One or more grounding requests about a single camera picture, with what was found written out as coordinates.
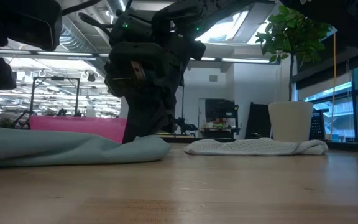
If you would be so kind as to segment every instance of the light blue cloth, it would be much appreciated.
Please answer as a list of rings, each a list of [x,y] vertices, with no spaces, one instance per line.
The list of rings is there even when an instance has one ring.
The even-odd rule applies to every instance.
[[[170,148],[157,136],[120,145],[94,134],[0,128],[0,167],[149,162]]]

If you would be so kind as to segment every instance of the table surface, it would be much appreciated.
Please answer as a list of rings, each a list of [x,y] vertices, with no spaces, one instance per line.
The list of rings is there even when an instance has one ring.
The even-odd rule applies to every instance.
[[[0,223],[358,223],[358,154],[0,169]]]

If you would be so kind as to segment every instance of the pipe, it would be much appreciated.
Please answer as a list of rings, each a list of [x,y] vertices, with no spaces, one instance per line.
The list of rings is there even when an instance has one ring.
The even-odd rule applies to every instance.
[[[99,16],[98,12],[96,12],[96,10],[93,7],[89,7],[86,10],[88,10],[91,13],[91,17],[96,19],[98,22],[100,22],[101,24],[104,24],[105,22],[103,21],[103,19]],[[109,41],[110,41],[110,37],[105,34],[101,29],[95,27],[96,31],[98,31],[98,33],[100,34],[100,36],[103,38],[103,40],[110,45]]]
[[[66,16],[62,17],[62,22],[63,29],[60,35],[60,44],[62,44],[69,51],[89,53],[98,52],[69,18]],[[104,59],[96,58],[96,60],[85,62],[91,66],[94,66],[95,69],[97,69],[97,72],[103,77],[106,76],[106,72],[104,71],[104,65],[106,64],[106,61]]]

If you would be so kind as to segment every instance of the glass wall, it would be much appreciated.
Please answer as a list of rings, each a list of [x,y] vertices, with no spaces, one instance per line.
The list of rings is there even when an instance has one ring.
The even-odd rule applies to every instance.
[[[309,96],[304,101],[314,103],[316,110],[324,112],[324,125],[326,134],[338,134],[345,141],[358,142],[358,68],[351,72],[352,81],[338,85],[335,92],[334,113],[332,112],[333,88]]]

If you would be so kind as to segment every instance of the white planter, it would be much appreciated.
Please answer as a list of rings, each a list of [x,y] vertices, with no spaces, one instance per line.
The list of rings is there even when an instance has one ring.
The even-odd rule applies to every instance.
[[[273,138],[283,142],[309,140],[313,104],[307,102],[271,103],[268,106]]]

